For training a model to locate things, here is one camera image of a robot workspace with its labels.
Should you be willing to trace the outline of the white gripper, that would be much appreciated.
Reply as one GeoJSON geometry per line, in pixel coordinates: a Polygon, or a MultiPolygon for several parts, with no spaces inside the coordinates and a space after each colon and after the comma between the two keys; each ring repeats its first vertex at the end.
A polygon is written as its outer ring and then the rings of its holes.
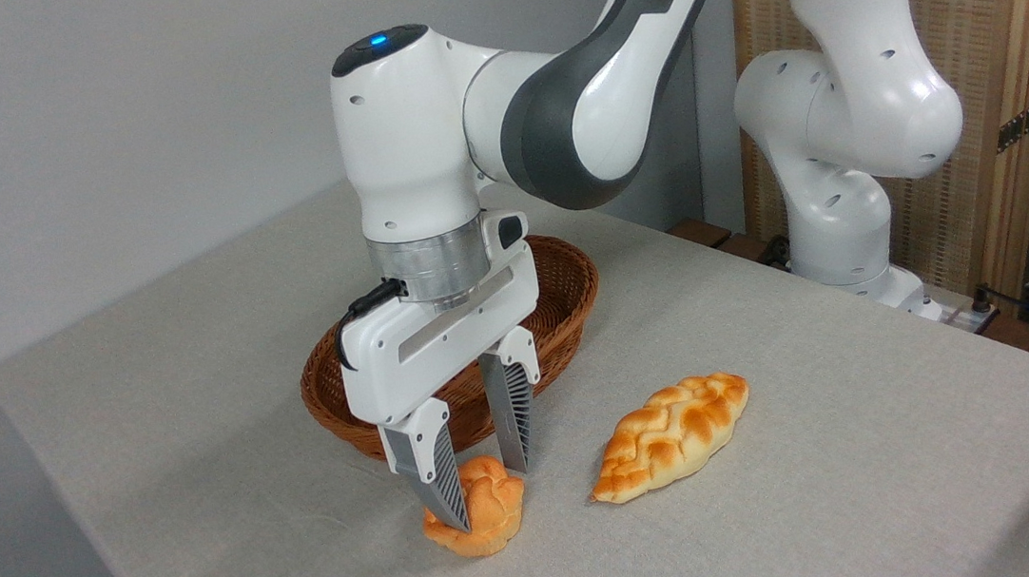
{"type": "Polygon", "coordinates": [[[349,411],[380,425],[390,471],[407,479],[438,522],[463,533],[470,522],[450,409],[430,396],[478,358],[503,464],[524,474],[541,376],[536,337],[519,326],[540,295],[525,238],[529,223],[514,210],[486,213],[482,222],[492,268],[466,302],[438,311],[427,301],[392,298],[349,324],[341,337],[354,366],[342,372],[349,411]]]}

